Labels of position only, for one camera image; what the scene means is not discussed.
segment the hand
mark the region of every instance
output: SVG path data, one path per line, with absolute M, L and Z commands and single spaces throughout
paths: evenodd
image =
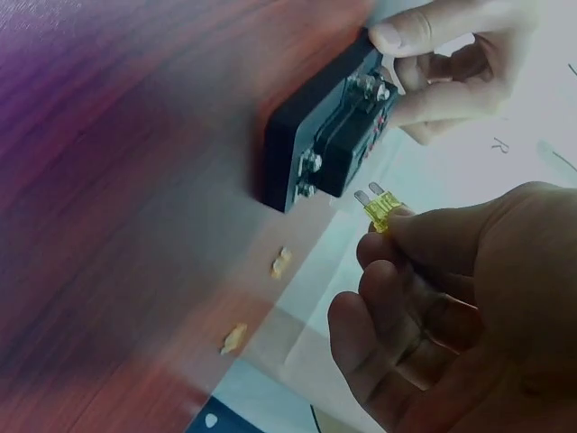
M 495 114 L 513 90 L 540 15 L 538 0 L 433 0 L 371 29 L 396 59 L 407 95 L 390 119 L 422 144 L 463 120 Z M 451 57 L 433 51 L 473 33 Z
M 357 401 L 388 433 L 575 431 L 577 191 L 399 213 L 329 310 Z

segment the metal screw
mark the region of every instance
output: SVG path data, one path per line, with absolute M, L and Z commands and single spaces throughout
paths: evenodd
M 316 186 L 301 180 L 297 185 L 297 194 L 305 198 L 311 198 L 316 194 Z
M 387 89 L 387 85 L 385 83 L 381 83 L 379 86 L 379 90 L 377 90 L 377 100 L 386 101 L 389 98 L 390 98 L 390 90 Z
M 372 75 L 353 75 L 349 80 L 362 92 L 366 99 L 374 98 L 378 101 L 386 101 L 390 98 L 390 90 L 383 82 L 383 79 L 378 79 Z
M 303 153 L 303 166 L 305 170 L 317 173 L 323 167 L 323 157 L 308 149 Z

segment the black cable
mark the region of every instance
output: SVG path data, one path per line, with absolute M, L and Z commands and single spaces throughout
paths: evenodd
M 310 405 L 310 411 L 313 412 L 313 421 L 315 422 L 316 430 L 318 431 L 318 433 L 323 433 L 321 431 L 321 427 L 318 425 L 318 419 L 316 419 L 315 408 L 313 408 L 312 404 Z
M 565 164 L 567 164 L 569 167 L 571 167 L 571 169 L 573 171 L 575 171 L 577 173 L 577 167 L 575 167 L 573 164 L 571 164 L 567 159 L 565 159 L 560 153 L 557 153 L 556 151 L 553 151 L 553 155 L 556 156 L 557 158 L 559 158 L 561 161 L 563 161 Z

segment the finger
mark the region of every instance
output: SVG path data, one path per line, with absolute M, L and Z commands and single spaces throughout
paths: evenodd
M 420 390 L 382 359 L 371 317 L 359 295 L 337 296 L 328 322 L 334 361 L 353 396 L 384 429 L 394 431 Z
M 501 86 L 482 77 L 465 81 L 436 82 L 407 92 L 395 106 L 394 126 L 424 122 L 463 120 L 492 115 L 507 93 Z
M 381 52 L 408 57 L 434 51 L 467 33 L 495 30 L 495 14 L 483 2 L 435 0 L 392 16 L 370 30 Z
M 422 276 L 436 290 L 466 304 L 477 306 L 472 277 L 442 272 L 424 266 L 417 267 L 417 274 Z
M 386 260 L 397 267 L 407 263 L 407 257 L 394 244 L 387 233 L 370 232 L 357 245 L 357 261 L 366 269 L 373 262 Z
M 465 81 L 481 74 L 488 66 L 487 56 L 479 43 L 465 45 L 451 56 L 430 53 L 418 57 L 419 68 L 429 81 L 450 79 Z
M 434 290 L 415 273 L 407 284 L 407 292 L 421 329 L 432 341 L 456 353 L 479 342 L 484 326 L 477 308 Z
M 402 269 L 408 264 L 407 257 L 387 233 L 365 235 L 357 246 L 357 260 L 363 269 L 380 260 L 393 263 L 397 269 Z M 428 283 L 431 290 L 446 293 L 469 305 L 476 305 L 472 278 L 440 272 L 425 266 L 416 267 L 416 272 Z
M 365 270 L 359 286 L 388 363 L 420 389 L 435 384 L 456 357 L 437 345 L 409 314 L 403 276 L 392 263 L 379 261 Z
M 389 216 L 389 232 L 411 261 L 472 276 L 479 242 L 495 204 Z

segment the wood grain surface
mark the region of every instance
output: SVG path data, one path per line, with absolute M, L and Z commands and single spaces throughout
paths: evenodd
M 332 217 L 259 204 L 262 128 L 370 7 L 0 4 L 0 431 L 184 430 Z

